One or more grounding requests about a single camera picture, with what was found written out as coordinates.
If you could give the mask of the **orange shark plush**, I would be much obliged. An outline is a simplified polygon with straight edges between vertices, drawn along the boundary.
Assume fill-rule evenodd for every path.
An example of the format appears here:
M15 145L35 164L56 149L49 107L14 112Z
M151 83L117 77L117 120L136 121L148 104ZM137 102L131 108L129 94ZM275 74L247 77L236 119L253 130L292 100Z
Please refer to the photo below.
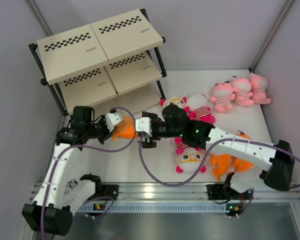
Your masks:
M212 166L212 173L218 182L221 181L221 177L236 172L245 172L254 168L256 165L243 160L241 158L234 157L229 154L222 155L210 155L210 164Z
M132 139L135 134L134 121L129 116L124 116L123 121L114 128L112 139L117 141L119 138Z

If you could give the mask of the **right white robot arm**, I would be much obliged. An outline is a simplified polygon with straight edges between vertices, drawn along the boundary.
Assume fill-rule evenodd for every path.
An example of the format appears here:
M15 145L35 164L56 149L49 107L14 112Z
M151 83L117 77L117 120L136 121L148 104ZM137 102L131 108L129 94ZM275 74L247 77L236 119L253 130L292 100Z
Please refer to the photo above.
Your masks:
M254 169L227 176L223 192L230 199L263 186L281 192L290 190L295 160L287 141L262 143L233 135L211 123L191 119L174 104L165 107L162 116L160 119L157 114L144 111L135 121L140 149L155 148L156 141L162 138L180 137L182 143L207 154L226 154L254 164Z

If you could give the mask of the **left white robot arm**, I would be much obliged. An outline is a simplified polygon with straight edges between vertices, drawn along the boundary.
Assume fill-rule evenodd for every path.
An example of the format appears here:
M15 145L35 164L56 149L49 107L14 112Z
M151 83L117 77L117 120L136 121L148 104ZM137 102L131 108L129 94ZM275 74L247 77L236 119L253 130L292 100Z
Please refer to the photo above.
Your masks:
M84 202L97 200L103 194L101 178L91 173L83 174L77 185L65 193L84 145L90 139L104 143L122 121L117 112L99 117L94 113L89 106L74 108L68 125L57 132L51 164L38 193L22 208L22 216L31 230L41 233L42 237L46 234L65 236Z

